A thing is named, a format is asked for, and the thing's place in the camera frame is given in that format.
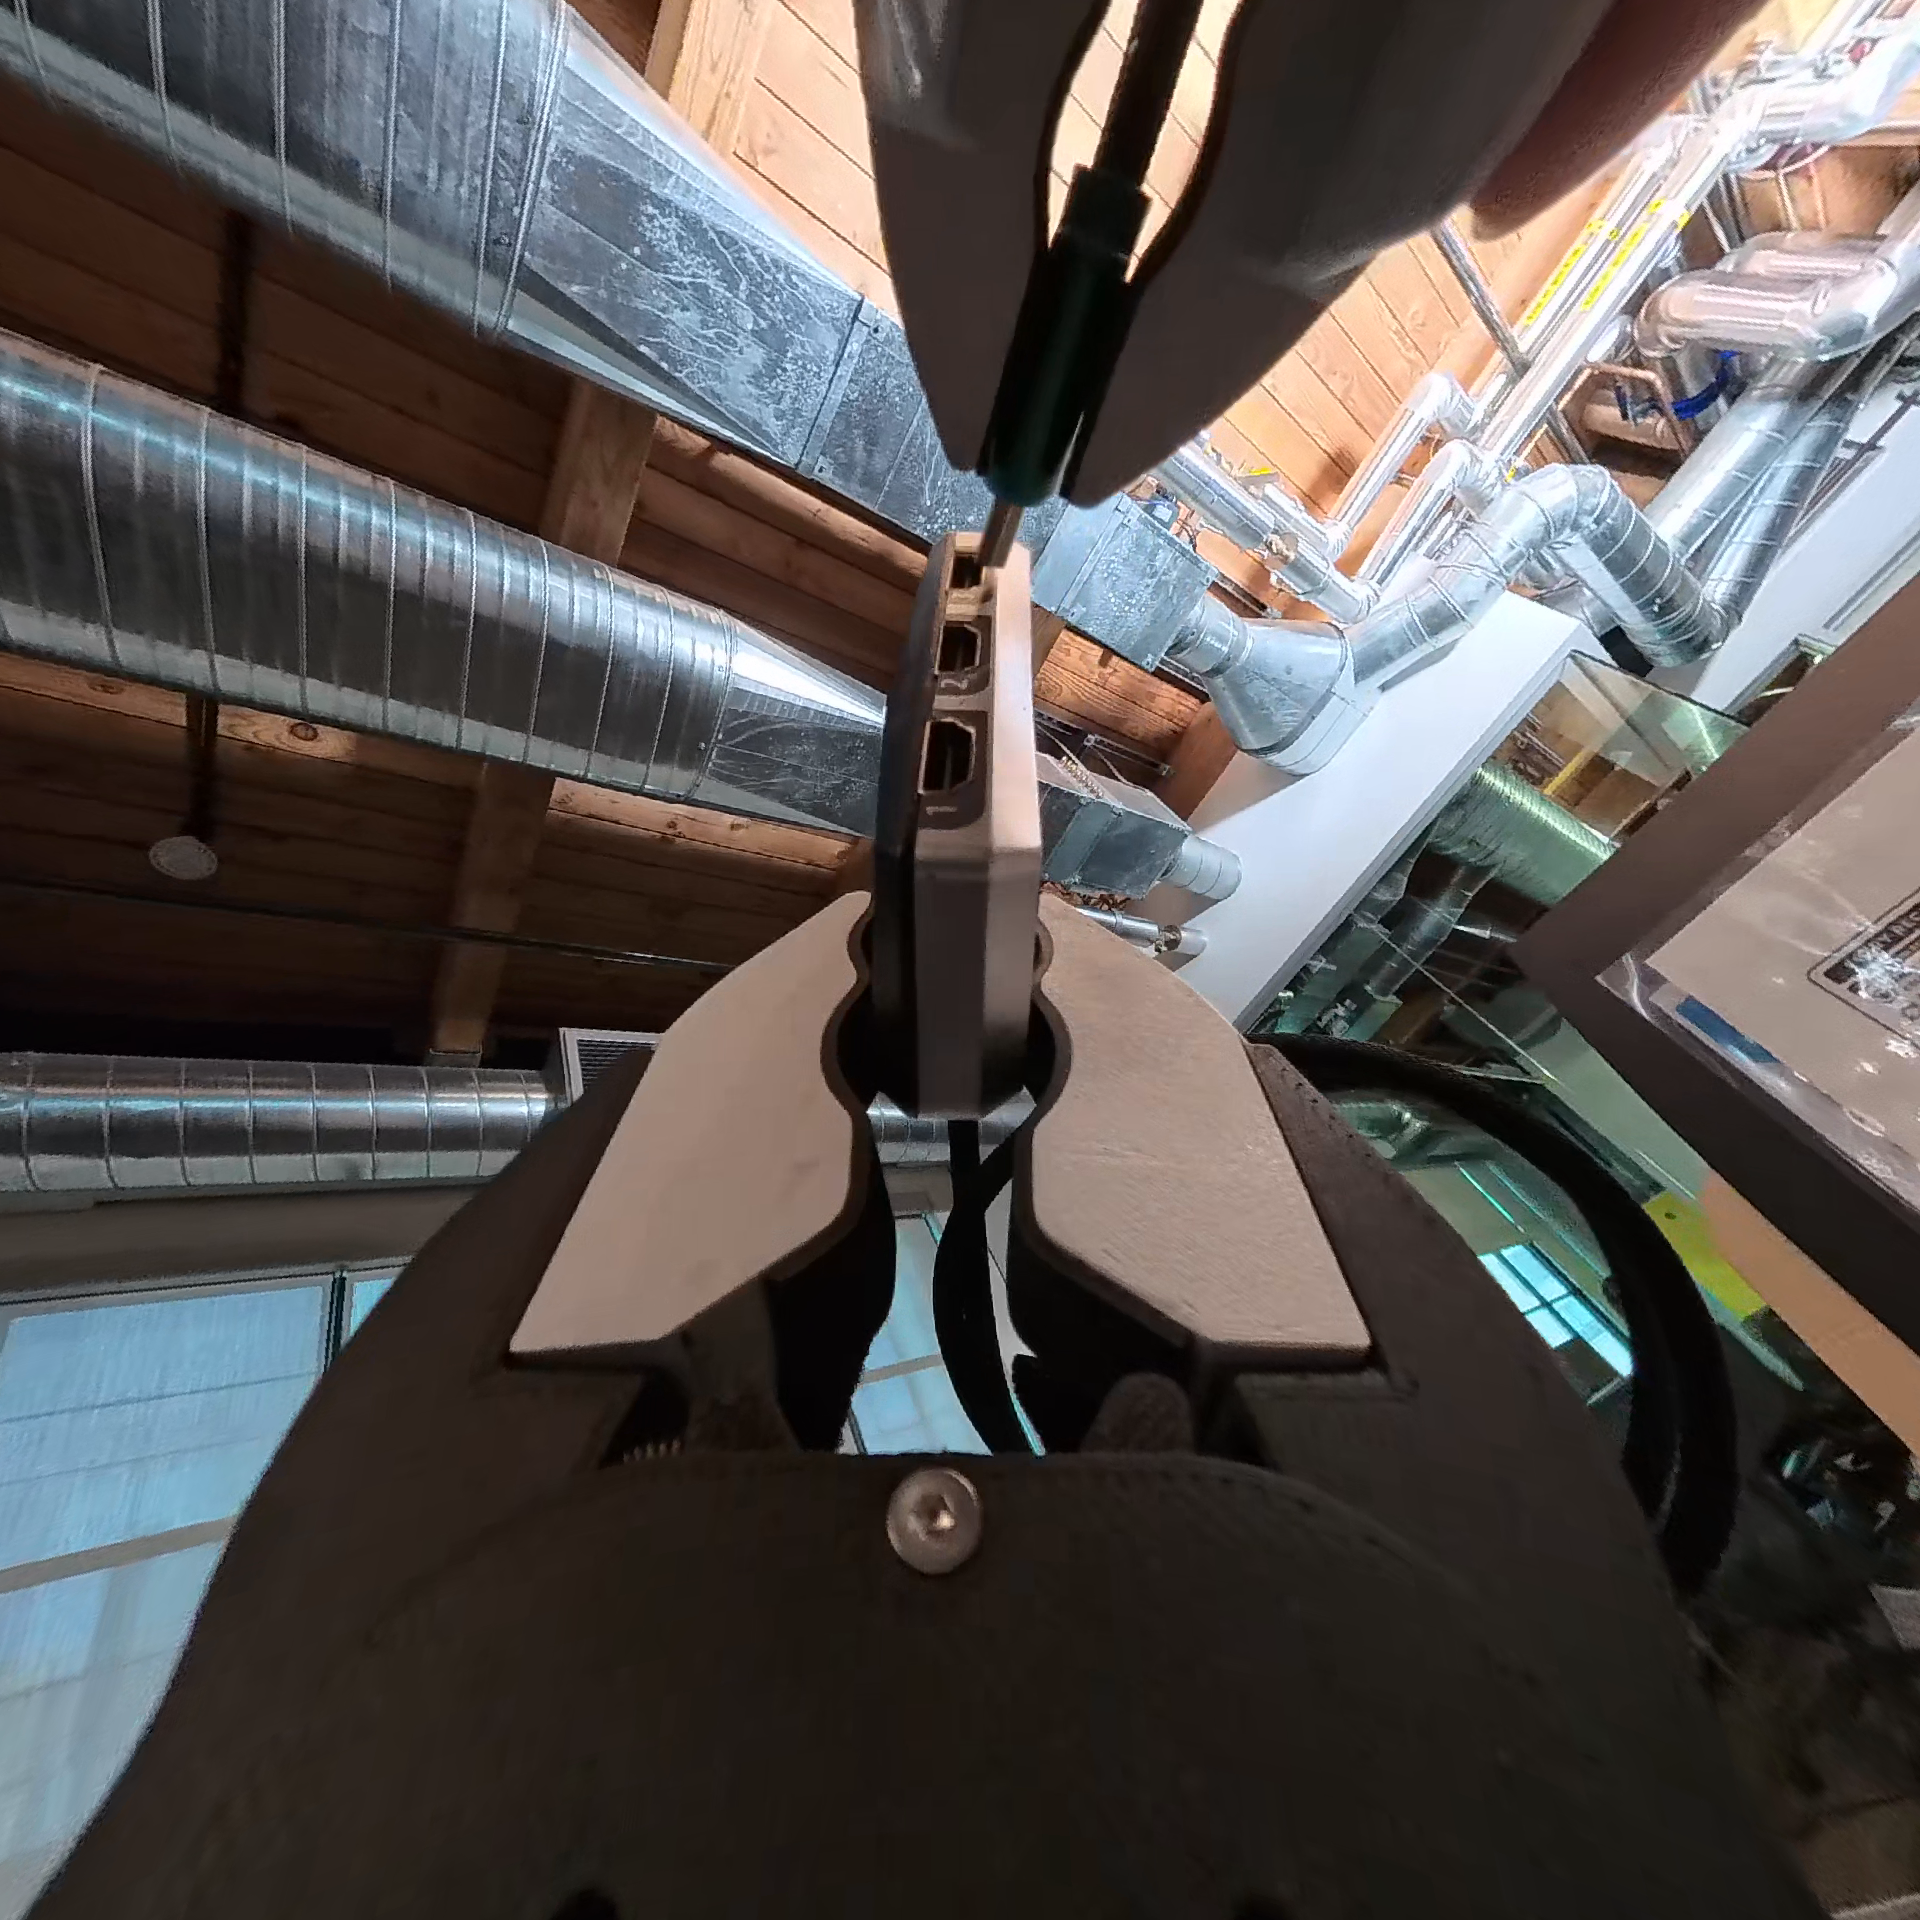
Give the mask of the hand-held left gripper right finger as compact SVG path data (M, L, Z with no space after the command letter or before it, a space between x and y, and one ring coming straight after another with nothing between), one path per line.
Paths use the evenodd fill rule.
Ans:
M1019 1142L1027 1255L1194 1367L1359 1367L1353 1290L1240 1028L1063 901L1041 902L1055 1076Z

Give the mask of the white vent grille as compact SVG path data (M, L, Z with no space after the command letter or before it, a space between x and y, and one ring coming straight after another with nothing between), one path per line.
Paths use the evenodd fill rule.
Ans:
M624 1063L641 1063L646 1067L657 1045L657 1031L564 1025L559 1031L546 1067L555 1102L578 1102L608 1073Z

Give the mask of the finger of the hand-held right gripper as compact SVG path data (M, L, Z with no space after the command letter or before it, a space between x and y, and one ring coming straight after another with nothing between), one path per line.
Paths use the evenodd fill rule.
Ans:
M947 459L988 438L1044 243L1051 139L1103 3L858 3L856 65L903 337Z
M1068 498L1127 489L1227 413L1380 252L1451 212L1499 157L1499 5L1242 5Z

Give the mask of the silver insulated pipes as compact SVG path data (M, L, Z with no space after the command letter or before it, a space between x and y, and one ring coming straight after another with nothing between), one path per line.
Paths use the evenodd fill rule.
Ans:
M1159 489L1332 617L1359 684L1451 645L1538 566L1566 573L1646 661L1715 652L1759 588L1760 537L1809 502L1812 481L1788 481L1788 451L1834 418L1834 398L1857 394L1873 353L1913 321L1915 202L1867 237L1763 231L1708 270L1650 276L1678 255L1721 175L1834 148L1888 119L1915 81L1915 6L1858 23L1851 42L1657 134L1529 309L1507 385L1466 390L1430 374L1330 518L1275 489L1254 493L1203 443L1156 469ZM1715 349L1760 363L1652 509L1596 463L1522 469L1620 321L1635 349L1662 362Z

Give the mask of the thin spiral metal duct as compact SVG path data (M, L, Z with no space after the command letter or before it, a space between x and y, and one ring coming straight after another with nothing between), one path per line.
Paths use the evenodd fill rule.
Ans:
M529 1070L15 1052L3 1194L475 1183L564 1107Z

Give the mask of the wooden framed sign board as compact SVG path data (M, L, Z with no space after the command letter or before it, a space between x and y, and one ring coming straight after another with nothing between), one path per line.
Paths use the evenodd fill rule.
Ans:
M1718 1255L1918 1445L1915 582L1520 942Z

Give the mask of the glass window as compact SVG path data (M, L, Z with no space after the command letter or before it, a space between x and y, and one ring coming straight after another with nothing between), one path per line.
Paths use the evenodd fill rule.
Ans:
M6 1306L6 1915L127 1765L238 1514L394 1277L351 1263Z

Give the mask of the grey hdmi switch box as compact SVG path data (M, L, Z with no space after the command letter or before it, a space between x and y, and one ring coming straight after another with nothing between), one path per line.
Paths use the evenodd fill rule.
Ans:
M888 699L870 921L874 1076L980 1119L1025 1086L1043 885L1025 551L958 533L924 566Z

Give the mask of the galvanized rectangular air duct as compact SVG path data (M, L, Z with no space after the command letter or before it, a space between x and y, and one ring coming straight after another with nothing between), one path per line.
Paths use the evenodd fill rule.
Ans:
M924 541L992 508L898 318L568 5L18 3L6 71L264 223Z

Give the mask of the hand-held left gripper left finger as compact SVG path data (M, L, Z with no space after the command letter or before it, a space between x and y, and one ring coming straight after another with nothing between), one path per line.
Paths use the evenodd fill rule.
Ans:
M659 1351L883 1210L834 1050L871 905L831 901L660 1036L513 1332L516 1359Z

